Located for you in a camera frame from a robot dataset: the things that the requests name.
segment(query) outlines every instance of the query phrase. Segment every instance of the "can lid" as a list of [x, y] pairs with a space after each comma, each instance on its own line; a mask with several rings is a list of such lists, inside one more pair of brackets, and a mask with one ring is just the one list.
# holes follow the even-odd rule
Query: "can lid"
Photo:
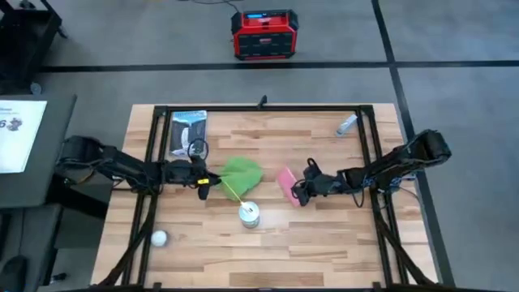
[[253, 202], [244, 202], [243, 205], [240, 206], [239, 214], [241, 218], [255, 220], [260, 216], [260, 209], [258, 205]]

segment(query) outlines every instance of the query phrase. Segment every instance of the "green cloth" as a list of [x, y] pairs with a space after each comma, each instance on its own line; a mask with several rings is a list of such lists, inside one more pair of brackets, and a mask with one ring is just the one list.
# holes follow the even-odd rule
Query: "green cloth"
[[236, 195], [245, 197], [247, 192], [261, 181], [263, 171], [254, 161], [245, 157], [231, 157], [220, 172], [220, 187], [227, 198], [238, 201]]

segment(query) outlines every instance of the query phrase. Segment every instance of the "black cart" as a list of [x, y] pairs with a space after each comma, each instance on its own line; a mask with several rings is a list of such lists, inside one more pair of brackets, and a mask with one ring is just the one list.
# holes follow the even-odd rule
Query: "black cart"
[[0, 94], [26, 92], [40, 94], [42, 87], [33, 82], [56, 33], [66, 38], [62, 19], [46, 0], [46, 11], [36, 10], [28, 1], [19, 9], [0, 0]]

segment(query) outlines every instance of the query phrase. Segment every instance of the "pink sponge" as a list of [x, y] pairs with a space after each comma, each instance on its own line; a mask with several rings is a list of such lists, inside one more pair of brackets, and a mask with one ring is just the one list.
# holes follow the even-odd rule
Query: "pink sponge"
[[295, 182], [296, 179], [294, 175], [286, 166], [277, 175], [277, 183], [279, 183], [279, 186], [283, 190], [283, 193], [285, 194], [286, 198], [290, 201], [290, 203], [292, 203], [294, 207], [300, 207], [301, 204], [299, 203], [299, 200], [294, 198], [294, 196], [292, 195], [292, 187], [294, 186]]

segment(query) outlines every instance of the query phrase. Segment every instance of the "white paper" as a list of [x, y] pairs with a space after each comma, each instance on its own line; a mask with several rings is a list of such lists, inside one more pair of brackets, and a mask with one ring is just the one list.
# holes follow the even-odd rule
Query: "white paper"
[[0, 174], [25, 171], [47, 101], [0, 101]]

